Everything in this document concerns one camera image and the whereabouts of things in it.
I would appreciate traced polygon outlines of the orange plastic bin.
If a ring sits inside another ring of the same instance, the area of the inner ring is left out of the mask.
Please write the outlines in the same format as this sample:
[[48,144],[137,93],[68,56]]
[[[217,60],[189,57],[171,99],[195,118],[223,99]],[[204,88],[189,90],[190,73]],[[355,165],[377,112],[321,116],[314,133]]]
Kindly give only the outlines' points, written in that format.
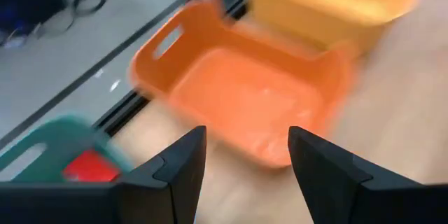
[[291,164],[288,130],[324,137],[355,76],[357,49],[311,53],[225,16],[221,0],[192,0],[136,52],[133,86],[205,125],[266,167]]

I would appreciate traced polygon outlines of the teal plastic bin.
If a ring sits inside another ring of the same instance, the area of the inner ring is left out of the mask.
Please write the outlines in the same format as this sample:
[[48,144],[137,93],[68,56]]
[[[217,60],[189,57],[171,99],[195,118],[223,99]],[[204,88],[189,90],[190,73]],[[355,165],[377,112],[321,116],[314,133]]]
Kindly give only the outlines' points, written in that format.
[[63,169],[82,152],[94,150],[121,172],[132,162],[111,143],[110,136],[82,118],[59,117],[43,123],[0,155],[0,182],[59,183],[69,181]]

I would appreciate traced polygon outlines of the red block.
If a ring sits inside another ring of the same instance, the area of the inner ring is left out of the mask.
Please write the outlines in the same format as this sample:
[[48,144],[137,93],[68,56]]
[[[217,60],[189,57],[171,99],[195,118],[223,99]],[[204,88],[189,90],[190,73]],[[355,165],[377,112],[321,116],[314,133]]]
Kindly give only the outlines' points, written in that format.
[[120,170],[95,150],[86,150],[74,158],[62,171],[69,181],[109,182]]

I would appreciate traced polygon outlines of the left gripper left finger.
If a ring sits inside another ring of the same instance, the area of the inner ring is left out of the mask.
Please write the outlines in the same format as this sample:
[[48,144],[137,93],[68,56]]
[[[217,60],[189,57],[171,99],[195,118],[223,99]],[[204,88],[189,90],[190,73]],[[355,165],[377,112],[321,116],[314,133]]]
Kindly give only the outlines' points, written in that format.
[[118,179],[122,224],[195,224],[207,129],[198,126]]

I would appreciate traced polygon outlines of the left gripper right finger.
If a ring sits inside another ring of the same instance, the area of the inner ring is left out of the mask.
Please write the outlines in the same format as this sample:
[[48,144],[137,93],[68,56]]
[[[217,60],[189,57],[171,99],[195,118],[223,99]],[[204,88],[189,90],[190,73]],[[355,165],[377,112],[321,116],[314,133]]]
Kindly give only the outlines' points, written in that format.
[[420,186],[298,126],[288,149],[315,224],[390,224],[396,201],[387,192]]

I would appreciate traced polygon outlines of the yellow plastic bin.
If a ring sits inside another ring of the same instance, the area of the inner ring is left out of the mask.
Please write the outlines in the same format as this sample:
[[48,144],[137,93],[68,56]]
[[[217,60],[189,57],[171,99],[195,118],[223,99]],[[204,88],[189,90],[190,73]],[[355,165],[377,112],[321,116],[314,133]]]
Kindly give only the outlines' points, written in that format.
[[366,52],[418,0],[248,0],[254,18],[279,31],[327,47],[353,41]]

